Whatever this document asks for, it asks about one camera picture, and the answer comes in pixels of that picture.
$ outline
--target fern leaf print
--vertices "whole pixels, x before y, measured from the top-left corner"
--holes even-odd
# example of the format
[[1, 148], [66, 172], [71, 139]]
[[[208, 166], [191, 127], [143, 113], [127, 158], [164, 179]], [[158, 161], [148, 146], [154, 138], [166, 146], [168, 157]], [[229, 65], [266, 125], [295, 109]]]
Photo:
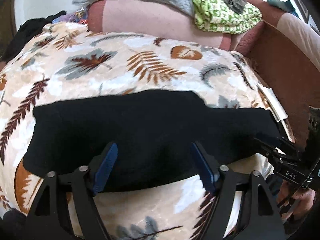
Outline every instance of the fern leaf print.
[[44, 87], [47, 86], [47, 82], [49, 80], [50, 78], [44, 78], [43, 80], [34, 83], [26, 99], [23, 100], [20, 103], [18, 109], [13, 112], [13, 116], [10, 118], [4, 131], [1, 134], [0, 158], [2, 164], [4, 164], [4, 151], [7, 147], [8, 139], [12, 135], [13, 131], [17, 128], [17, 125], [20, 124], [21, 119], [24, 119], [27, 112], [30, 112], [31, 106], [36, 105], [36, 99], [38, 99], [40, 94], [44, 91]]
[[254, 90], [254, 88], [250, 85], [249, 83], [249, 80], [247, 79], [247, 76], [245, 75], [245, 72], [244, 70], [242, 69], [242, 67], [236, 63], [236, 62], [233, 62], [233, 64], [236, 66], [236, 68], [239, 70], [241, 76], [242, 76], [242, 79], [244, 81], [244, 83], [247, 85], [247, 87], [251, 88], [252, 90]]
[[240, 55], [238, 55], [237, 53], [234, 53], [234, 52], [230, 52], [230, 54], [236, 59], [236, 61], [239, 64], [245, 64], [243, 57], [241, 57]]
[[182, 226], [176, 226], [159, 230], [157, 222], [149, 216], [145, 218], [145, 228], [141, 228], [137, 225], [131, 225], [130, 231], [122, 226], [117, 227], [118, 236], [110, 236], [112, 240], [156, 240], [160, 233], [171, 231]]
[[233, 69], [228, 68], [226, 65], [223, 64], [209, 64], [203, 67], [199, 73], [201, 80], [206, 84], [208, 87], [212, 88], [209, 83], [209, 78], [212, 76], [220, 76], [225, 75], [226, 72], [231, 71]]
[[153, 51], [143, 51], [130, 57], [127, 66], [128, 71], [133, 71], [133, 76], [139, 76], [139, 80], [147, 77], [147, 82], [151, 80], [155, 85], [158, 85], [158, 81], [170, 81], [172, 78], [177, 78], [185, 74], [184, 71], [178, 71], [168, 67], [164, 64]]
[[90, 34], [86, 35], [86, 37], [94, 37], [94, 36], [103, 35], [103, 34], [104, 34], [103, 32], [98, 32], [98, 33], [91, 32]]
[[35, 42], [35, 44], [33, 44], [33, 47], [30, 49], [30, 51], [35, 52], [36, 50], [45, 47], [51, 41], [53, 41], [56, 37], [57, 37], [57, 35], [56, 36], [49, 35], [49, 36], [45, 37], [43, 40]]
[[155, 40], [153, 41], [153, 44], [160, 47], [161, 41], [164, 41], [164, 40], [166, 40], [166, 38], [162, 38], [162, 37], [155, 38]]
[[116, 54], [116, 51], [103, 52], [101, 49], [95, 49], [86, 55], [69, 57], [65, 61], [66, 66], [60, 69], [56, 74], [68, 74], [66, 76], [67, 80], [79, 78], [96, 69], [105, 61], [113, 58]]
[[76, 42], [76, 37], [81, 34], [80, 31], [75, 30], [68, 35], [62, 37], [61, 39], [58, 39], [54, 45], [56, 46], [56, 49], [66, 49], [68, 47], [72, 47], [74, 45], [80, 45], [81, 43]]
[[214, 197], [209, 191], [204, 192], [204, 199], [199, 206], [201, 214], [198, 216], [198, 222], [194, 225], [195, 230], [190, 240], [200, 240], [205, 232], [205, 227], [209, 222], [209, 218], [214, 208]]
[[109, 35], [106, 37], [103, 37], [101, 39], [98, 39], [96, 41], [91, 42], [91, 46], [95, 47], [99, 42], [102, 41], [108, 41], [108, 40], [113, 40], [116, 38], [131, 38], [131, 37], [144, 37], [143, 34], [114, 34], [114, 35]]

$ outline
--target hand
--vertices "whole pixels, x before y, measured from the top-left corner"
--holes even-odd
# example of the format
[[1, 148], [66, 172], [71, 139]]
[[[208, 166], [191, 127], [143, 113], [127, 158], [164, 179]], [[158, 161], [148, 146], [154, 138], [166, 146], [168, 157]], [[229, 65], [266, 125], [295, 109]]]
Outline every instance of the hand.
[[[283, 181], [280, 192], [277, 197], [277, 203], [279, 203], [281, 200], [283, 200], [287, 195], [289, 195], [290, 189], [289, 189], [289, 183], [287, 181]], [[281, 218], [283, 220], [287, 220], [292, 214], [294, 216], [295, 220], [299, 220], [303, 218], [313, 205], [313, 200], [315, 198], [315, 192], [312, 189], [299, 189], [293, 196], [294, 199], [300, 199], [300, 203], [295, 208], [293, 212], [282, 214]]]

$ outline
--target blue gripper pad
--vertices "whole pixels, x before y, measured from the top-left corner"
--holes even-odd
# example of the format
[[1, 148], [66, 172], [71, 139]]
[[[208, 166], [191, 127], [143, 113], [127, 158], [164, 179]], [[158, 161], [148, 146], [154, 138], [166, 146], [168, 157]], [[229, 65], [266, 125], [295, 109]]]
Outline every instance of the blue gripper pad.
[[207, 154], [199, 142], [192, 143], [191, 154], [203, 187], [205, 190], [215, 194], [217, 190], [215, 183], [220, 177], [217, 169], [219, 167], [218, 162], [213, 156]]
[[95, 195], [104, 189], [104, 186], [107, 183], [107, 180], [110, 176], [113, 165], [115, 164], [117, 158], [118, 158], [118, 146], [117, 144], [113, 143], [108, 153], [106, 154], [105, 158], [103, 159], [100, 167], [98, 168], [98, 171], [95, 173], [94, 184], [92, 187], [92, 191]]

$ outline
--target metal screw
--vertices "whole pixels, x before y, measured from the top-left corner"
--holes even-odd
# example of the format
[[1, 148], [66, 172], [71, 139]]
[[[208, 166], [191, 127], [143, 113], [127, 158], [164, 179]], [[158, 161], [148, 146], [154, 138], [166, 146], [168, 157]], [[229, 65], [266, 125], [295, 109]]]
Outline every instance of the metal screw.
[[261, 176], [261, 173], [260, 171], [253, 171], [252, 174], [256, 177], [260, 177]]
[[79, 171], [87, 171], [88, 170], [88, 166], [87, 165], [82, 165], [79, 167]]
[[52, 178], [55, 175], [56, 175], [56, 173], [54, 171], [49, 171], [48, 174], [47, 174], [48, 178]]
[[228, 171], [229, 168], [228, 168], [228, 166], [226, 166], [226, 165], [221, 165], [221, 166], [220, 166], [220, 170], [221, 170], [221, 171]]

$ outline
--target finger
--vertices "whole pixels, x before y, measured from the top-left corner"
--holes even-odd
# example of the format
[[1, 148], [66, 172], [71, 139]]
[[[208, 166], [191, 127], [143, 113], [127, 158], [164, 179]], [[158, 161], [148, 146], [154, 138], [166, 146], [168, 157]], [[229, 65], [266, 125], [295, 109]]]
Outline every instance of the finger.
[[297, 206], [297, 208], [294, 210], [293, 214], [306, 215], [313, 206], [314, 197], [315, 197], [315, 192], [313, 190], [304, 192], [301, 195], [300, 203]]
[[284, 198], [286, 198], [289, 195], [289, 184], [287, 181], [283, 181], [282, 185], [280, 187], [280, 192], [277, 196], [277, 203], [281, 202]]
[[292, 215], [292, 212], [282, 214], [281, 215], [282, 221], [287, 220], [291, 215]]
[[292, 196], [294, 199], [300, 199], [300, 200], [312, 200], [315, 198], [315, 191], [311, 188], [305, 190], [305, 189], [299, 189], [297, 192], [294, 193]]

